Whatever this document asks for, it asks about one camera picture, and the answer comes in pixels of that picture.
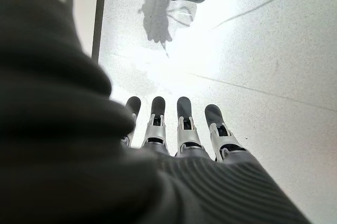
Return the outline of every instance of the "white floor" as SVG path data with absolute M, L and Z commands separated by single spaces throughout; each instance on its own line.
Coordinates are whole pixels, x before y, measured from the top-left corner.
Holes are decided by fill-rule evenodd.
M 106 0 L 99 63 L 113 99 L 142 100 L 134 147 L 160 95 L 176 153 L 176 101 L 185 95 L 214 157 L 204 108 L 217 104 L 305 215 L 335 223 L 336 20 L 337 0 Z

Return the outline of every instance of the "robotic finger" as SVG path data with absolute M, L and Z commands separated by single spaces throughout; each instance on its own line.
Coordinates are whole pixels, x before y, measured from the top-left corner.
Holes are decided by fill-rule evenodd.
M 130 108 L 130 110 L 132 111 L 132 117 L 136 123 L 139 111 L 141 109 L 141 100 L 136 97 L 136 96 L 132 96 L 131 98 L 128 99 L 127 103 L 125 106 L 128 106 Z M 133 139 L 133 134 L 134 134 L 135 130 L 133 130 L 132 132 L 130 132 L 128 135 L 126 135 L 123 139 L 121 139 L 121 144 L 124 147 L 130 147 L 132 139 Z
M 151 116 L 147 124 L 142 148 L 170 155 L 166 144 L 164 113 L 165 100 L 161 96 L 157 96 L 152 101 Z
M 209 104 L 205 108 L 207 125 L 210 130 L 212 147 L 215 152 L 215 161 L 225 164 L 254 163 L 260 165 L 250 152 L 243 148 L 234 134 L 223 121 L 218 106 Z
M 201 145 L 196 127 L 192 118 L 191 101 L 181 97 L 177 102 L 178 128 L 177 128 L 177 157 L 210 158 Z

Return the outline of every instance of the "black fingertip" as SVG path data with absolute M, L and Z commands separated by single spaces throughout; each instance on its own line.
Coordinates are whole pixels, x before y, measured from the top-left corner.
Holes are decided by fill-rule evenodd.
M 136 114 L 136 116 L 138 116 L 139 114 L 141 105 L 141 100 L 136 96 L 132 96 L 131 98 L 129 98 L 126 103 L 126 106 L 128 106 L 131 109 L 132 113 Z
M 216 123 L 217 125 L 219 125 L 224 122 L 221 111 L 219 107 L 217 107 L 215 104 L 209 104 L 208 106 L 206 106 L 205 116 L 208 127 L 210 127 L 212 123 Z
M 182 96 L 177 101 L 177 113 L 178 118 L 184 117 L 184 119 L 188 119 L 192 116 L 192 107 L 191 101 L 185 96 Z
M 152 101 L 151 114 L 156 116 L 164 115 L 165 113 L 165 100 L 161 96 L 157 96 Z

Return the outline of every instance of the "speckled floor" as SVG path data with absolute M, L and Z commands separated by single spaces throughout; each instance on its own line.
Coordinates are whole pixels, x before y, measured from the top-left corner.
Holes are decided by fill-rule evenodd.
M 133 146 L 160 95 L 174 155 L 176 102 L 185 95 L 214 157 L 204 108 L 217 104 L 306 216 L 335 223 L 336 9 L 337 0 L 105 0 L 99 63 L 112 99 L 142 100 Z

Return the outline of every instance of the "floor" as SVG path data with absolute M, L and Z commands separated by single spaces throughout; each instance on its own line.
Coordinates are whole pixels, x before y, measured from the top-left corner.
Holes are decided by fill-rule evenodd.
M 204 108 L 214 103 L 236 138 L 313 223 L 337 220 L 337 0 L 105 0 L 99 64 L 112 99 L 166 100 L 176 153 L 176 102 L 187 96 L 214 157 Z

